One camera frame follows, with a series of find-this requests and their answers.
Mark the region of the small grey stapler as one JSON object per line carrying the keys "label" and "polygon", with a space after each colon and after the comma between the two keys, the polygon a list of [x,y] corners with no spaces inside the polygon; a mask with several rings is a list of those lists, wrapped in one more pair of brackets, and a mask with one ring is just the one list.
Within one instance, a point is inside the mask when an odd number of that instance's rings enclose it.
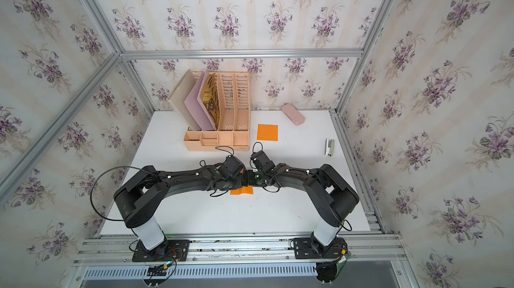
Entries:
{"label": "small grey stapler", "polygon": [[325,155],[332,157],[335,151],[335,140],[327,138],[325,140]]}

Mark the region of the pink board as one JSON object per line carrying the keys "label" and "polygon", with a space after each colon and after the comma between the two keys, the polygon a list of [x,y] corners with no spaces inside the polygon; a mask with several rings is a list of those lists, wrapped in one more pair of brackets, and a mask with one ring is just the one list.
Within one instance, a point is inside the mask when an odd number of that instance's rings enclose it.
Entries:
{"label": "pink board", "polygon": [[216,129],[213,119],[207,111],[206,106],[203,104],[203,88],[207,83],[210,74],[206,70],[202,71],[197,81],[195,82],[190,94],[186,97],[184,104],[198,124],[198,130],[201,131],[214,131]]}

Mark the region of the aluminium mounting rail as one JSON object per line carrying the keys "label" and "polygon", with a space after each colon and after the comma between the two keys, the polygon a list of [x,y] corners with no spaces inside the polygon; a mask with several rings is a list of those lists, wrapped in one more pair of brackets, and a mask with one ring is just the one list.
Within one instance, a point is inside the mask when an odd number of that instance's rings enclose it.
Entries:
{"label": "aluminium mounting rail", "polygon": [[[264,235],[171,235],[170,240],[188,240],[187,264],[293,262],[292,240],[300,234]],[[352,261],[406,261],[407,253],[396,234],[341,233]],[[72,266],[131,264],[135,235],[106,235],[87,239],[71,258]]]}

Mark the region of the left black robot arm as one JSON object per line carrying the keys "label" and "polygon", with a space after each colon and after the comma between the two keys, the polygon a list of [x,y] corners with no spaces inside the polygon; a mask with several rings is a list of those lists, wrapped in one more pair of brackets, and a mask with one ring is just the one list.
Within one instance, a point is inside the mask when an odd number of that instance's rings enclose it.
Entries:
{"label": "left black robot arm", "polygon": [[193,191],[229,192],[248,184],[249,171],[235,156],[228,155],[223,162],[204,164],[195,170],[163,171],[154,166],[136,168],[113,194],[120,222],[133,230],[146,251],[153,251],[165,242],[165,235],[154,214],[161,202],[173,195]]}

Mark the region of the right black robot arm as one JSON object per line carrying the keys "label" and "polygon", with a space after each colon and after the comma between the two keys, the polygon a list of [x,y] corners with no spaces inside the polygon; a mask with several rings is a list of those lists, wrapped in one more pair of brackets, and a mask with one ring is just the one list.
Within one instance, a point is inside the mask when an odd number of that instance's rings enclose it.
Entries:
{"label": "right black robot arm", "polygon": [[356,191],[329,164],[320,168],[302,169],[287,164],[275,164],[264,151],[252,153],[248,185],[265,190],[294,188],[307,193],[320,216],[317,228],[311,234],[311,246],[319,252],[328,250],[347,217],[360,203]]}

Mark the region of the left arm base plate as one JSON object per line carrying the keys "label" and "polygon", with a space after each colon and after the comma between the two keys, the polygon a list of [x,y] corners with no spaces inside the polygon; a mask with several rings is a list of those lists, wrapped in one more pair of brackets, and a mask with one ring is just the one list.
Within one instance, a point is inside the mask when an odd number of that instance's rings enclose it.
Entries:
{"label": "left arm base plate", "polygon": [[132,262],[149,263],[165,261],[186,261],[190,241],[188,240],[164,240],[152,250],[146,249],[144,244],[138,240],[134,248]]}

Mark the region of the beige board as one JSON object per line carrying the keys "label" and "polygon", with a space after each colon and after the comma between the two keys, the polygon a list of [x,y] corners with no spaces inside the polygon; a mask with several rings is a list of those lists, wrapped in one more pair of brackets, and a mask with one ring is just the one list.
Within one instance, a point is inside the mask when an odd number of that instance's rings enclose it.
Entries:
{"label": "beige board", "polygon": [[175,111],[178,112],[192,131],[200,131],[201,128],[187,109],[185,101],[196,83],[197,79],[194,77],[194,74],[191,70],[187,70],[169,97],[169,102]]}

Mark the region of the orange square paper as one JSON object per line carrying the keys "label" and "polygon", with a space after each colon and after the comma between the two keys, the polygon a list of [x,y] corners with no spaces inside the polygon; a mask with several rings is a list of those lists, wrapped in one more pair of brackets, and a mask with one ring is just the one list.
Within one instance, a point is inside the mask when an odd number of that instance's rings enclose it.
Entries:
{"label": "orange square paper", "polygon": [[252,186],[243,186],[240,189],[231,190],[230,194],[233,195],[233,196],[243,195],[243,194],[253,195],[254,194],[254,190],[253,190]]}
{"label": "orange square paper", "polygon": [[278,126],[259,124],[256,139],[258,141],[278,142]]}

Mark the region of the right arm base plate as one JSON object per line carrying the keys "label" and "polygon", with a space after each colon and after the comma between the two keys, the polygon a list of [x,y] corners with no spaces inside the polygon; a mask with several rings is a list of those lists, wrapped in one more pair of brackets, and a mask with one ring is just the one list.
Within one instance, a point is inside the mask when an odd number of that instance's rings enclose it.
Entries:
{"label": "right arm base plate", "polygon": [[349,253],[342,237],[335,237],[327,246],[315,237],[300,237],[290,240],[290,247],[296,259],[336,259]]}

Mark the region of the yellow patterned book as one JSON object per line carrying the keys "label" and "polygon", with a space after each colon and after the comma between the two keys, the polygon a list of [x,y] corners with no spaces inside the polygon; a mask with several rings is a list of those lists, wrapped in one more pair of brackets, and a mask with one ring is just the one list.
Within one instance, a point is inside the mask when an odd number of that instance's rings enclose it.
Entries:
{"label": "yellow patterned book", "polygon": [[214,126],[214,130],[217,130],[220,120],[220,105],[218,82],[215,74],[209,72],[204,74],[201,100]]}

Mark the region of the peach desk organizer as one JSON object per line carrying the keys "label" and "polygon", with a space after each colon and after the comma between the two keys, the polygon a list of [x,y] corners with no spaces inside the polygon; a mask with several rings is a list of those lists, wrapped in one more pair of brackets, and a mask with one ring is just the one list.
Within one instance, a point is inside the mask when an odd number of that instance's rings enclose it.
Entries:
{"label": "peach desk organizer", "polygon": [[[202,72],[192,72],[198,79]],[[220,120],[214,131],[186,131],[184,143],[189,151],[214,151],[232,147],[248,151],[250,147],[250,77],[243,72],[209,72],[218,82]]]}

